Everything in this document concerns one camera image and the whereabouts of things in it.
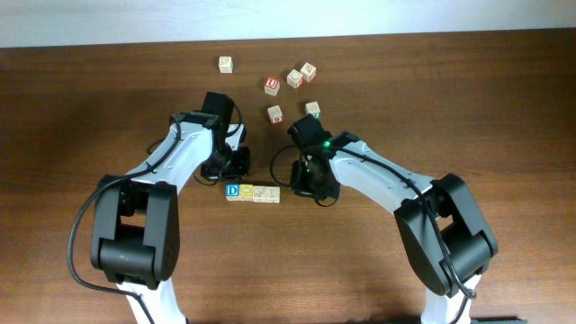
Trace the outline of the blue D wooden block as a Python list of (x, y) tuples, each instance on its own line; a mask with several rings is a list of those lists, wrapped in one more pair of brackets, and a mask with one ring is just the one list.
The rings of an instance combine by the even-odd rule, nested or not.
[(239, 201), (239, 184), (226, 184), (225, 197), (228, 201)]

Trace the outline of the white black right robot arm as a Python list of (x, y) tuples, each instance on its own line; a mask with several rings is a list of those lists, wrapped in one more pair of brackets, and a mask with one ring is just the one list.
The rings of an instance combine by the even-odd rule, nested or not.
[(374, 153), (355, 134), (331, 135), (307, 115), (287, 131), (300, 151), (295, 194), (322, 205), (347, 186), (394, 216), (409, 264), (426, 288), (423, 323), (469, 323), (475, 288), (499, 245), (462, 178), (413, 173)]

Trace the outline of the elephant picture wooden block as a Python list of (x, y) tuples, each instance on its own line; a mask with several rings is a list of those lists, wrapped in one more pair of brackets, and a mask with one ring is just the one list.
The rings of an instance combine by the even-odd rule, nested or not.
[(266, 202), (266, 187), (261, 185), (253, 186), (253, 202), (265, 203)]

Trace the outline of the letter I wooden block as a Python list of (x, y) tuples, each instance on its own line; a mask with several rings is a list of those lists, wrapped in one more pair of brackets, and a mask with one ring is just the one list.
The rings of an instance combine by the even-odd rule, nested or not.
[(279, 203), (281, 189), (279, 186), (267, 186), (265, 188), (265, 201), (267, 203)]

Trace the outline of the yellow O wooden block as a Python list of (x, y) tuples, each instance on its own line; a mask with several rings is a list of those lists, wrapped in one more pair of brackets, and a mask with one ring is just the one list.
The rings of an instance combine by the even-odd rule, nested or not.
[(254, 186), (252, 184), (241, 184), (238, 188), (238, 197), (243, 202), (252, 202), (254, 198)]

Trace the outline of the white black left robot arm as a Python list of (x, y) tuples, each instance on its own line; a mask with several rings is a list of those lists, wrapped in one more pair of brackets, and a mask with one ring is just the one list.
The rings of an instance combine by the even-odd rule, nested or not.
[(199, 111), (180, 112), (149, 157), (125, 176), (105, 176), (94, 207), (91, 263), (125, 295), (139, 323), (185, 323), (171, 276), (180, 248), (178, 195), (194, 172), (208, 184), (249, 170), (237, 106), (209, 92)]

